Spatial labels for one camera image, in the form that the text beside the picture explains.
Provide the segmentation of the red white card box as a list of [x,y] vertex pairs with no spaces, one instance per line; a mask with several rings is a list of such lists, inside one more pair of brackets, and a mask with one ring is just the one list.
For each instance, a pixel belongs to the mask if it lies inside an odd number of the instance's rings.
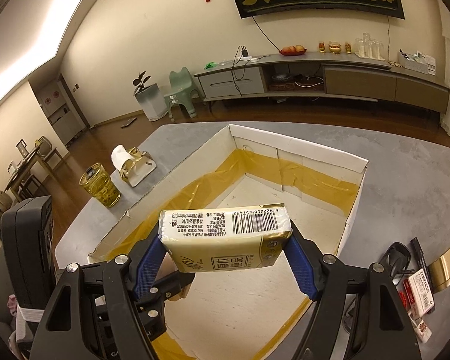
[[405,278],[403,288],[410,305],[413,320],[420,319],[435,306],[433,293],[423,268]]

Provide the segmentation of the black glasses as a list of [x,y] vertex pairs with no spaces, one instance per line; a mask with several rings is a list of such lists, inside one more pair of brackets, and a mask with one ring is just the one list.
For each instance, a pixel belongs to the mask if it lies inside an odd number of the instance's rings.
[[[403,280],[405,274],[414,273],[414,270],[409,270],[411,254],[410,251],[404,244],[400,242],[393,242],[390,247],[388,247],[385,254],[380,259],[379,263],[387,270],[392,282],[395,286]],[[351,334],[353,319],[355,316],[355,306],[356,306],[357,296],[355,296],[352,301],[348,304],[345,309],[345,314],[342,318],[342,325],[348,334]]]

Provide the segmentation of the yellow tissue pack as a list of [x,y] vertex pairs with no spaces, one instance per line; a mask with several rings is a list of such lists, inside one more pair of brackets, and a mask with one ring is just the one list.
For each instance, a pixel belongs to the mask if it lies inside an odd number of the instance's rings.
[[292,235],[283,203],[162,211],[158,238],[180,272],[271,267]]

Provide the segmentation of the black marker pen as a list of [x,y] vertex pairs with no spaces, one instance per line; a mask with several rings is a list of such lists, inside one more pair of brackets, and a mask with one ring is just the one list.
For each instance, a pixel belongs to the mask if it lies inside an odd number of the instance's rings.
[[[415,273],[416,273],[419,269],[421,269],[421,268],[424,269],[424,271],[425,271],[425,273],[426,273],[426,275],[427,275],[427,280],[428,280],[430,289],[431,289],[431,291],[433,292],[433,288],[431,287],[431,280],[430,280],[430,277],[429,277],[429,274],[428,274],[428,268],[427,268],[427,265],[426,265],[426,262],[425,262],[425,258],[424,258],[424,252],[423,252],[423,250],[422,250],[422,248],[421,248],[421,245],[419,244],[419,241],[418,241],[418,238],[417,238],[417,237],[413,238],[413,239],[410,241],[410,246],[411,246],[411,248],[412,248],[412,252],[413,252],[415,261],[416,261],[417,264],[418,264],[418,268],[417,268],[417,270],[415,271]],[[434,310],[435,310],[435,306],[434,306],[430,311],[428,311],[427,314],[430,314],[430,313],[433,312]]]

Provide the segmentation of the gold square tin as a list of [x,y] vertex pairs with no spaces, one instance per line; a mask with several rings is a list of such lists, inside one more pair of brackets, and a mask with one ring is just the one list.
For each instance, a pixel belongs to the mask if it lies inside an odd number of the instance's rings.
[[428,266],[433,292],[438,293],[450,287],[450,248]]

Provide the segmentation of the white cardboard box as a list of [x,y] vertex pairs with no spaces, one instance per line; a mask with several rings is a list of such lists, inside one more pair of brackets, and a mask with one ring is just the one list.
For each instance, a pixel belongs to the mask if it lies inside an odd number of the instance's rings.
[[[161,211],[283,204],[301,234],[325,254],[343,249],[368,161],[252,127],[227,125],[193,149],[113,225],[92,261],[124,254]],[[286,257],[270,267],[198,270],[185,297],[165,304],[160,359],[264,359],[311,306]]]

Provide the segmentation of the yellow glass cup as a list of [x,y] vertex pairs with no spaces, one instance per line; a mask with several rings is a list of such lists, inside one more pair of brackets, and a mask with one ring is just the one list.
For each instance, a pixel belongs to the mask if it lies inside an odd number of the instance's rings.
[[107,208],[117,204],[122,196],[101,163],[89,166],[80,177],[79,185]]

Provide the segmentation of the potted plant white pot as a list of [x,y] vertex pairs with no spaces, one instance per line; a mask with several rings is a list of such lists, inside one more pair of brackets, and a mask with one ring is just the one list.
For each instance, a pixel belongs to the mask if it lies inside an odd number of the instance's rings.
[[149,83],[151,76],[141,72],[132,84],[135,86],[134,97],[149,121],[157,121],[167,113],[164,96],[157,84]]

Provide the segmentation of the green child chair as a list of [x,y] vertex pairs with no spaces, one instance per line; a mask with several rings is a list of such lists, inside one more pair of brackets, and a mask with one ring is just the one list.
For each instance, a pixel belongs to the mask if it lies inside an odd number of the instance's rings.
[[186,67],[182,67],[179,72],[170,72],[170,93],[164,96],[167,105],[168,116],[172,122],[175,118],[172,107],[183,106],[190,118],[195,118],[197,112],[193,105],[194,97],[201,99],[201,93],[197,87],[193,76]]

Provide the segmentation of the long grey tv cabinet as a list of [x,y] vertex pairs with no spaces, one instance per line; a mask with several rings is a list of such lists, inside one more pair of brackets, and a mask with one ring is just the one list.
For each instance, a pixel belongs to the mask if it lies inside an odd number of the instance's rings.
[[204,100],[342,98],[446,112],[450,89],[436,77],[349,54],[306,52],[219,63],[195,74]]

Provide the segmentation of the white organiser box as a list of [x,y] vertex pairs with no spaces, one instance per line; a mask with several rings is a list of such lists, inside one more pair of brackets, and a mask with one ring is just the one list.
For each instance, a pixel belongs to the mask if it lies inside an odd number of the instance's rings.
[[425,55],[419,51],[411,54],[400,49],[397,57],[398,63],[405,69],[423,74],[429,74],[431,76],[437,75],[436,59],[430,55]]

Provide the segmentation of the clear glasses on tray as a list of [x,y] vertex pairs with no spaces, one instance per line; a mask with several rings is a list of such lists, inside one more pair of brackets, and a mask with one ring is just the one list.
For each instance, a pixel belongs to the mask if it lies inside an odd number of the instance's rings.
[[369,33],[363,33],[361,37],[355,39],[352,51],[362,59],[385,61],[384,44],[373,39]]

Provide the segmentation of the red fruit bowl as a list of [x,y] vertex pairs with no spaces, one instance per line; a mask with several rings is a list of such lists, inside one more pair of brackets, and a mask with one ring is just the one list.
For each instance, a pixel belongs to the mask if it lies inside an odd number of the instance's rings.
[[302,45],[286,46],[280,50],[280,54],[283,56],[304,55],[305,52],[306,52],[306,49]]

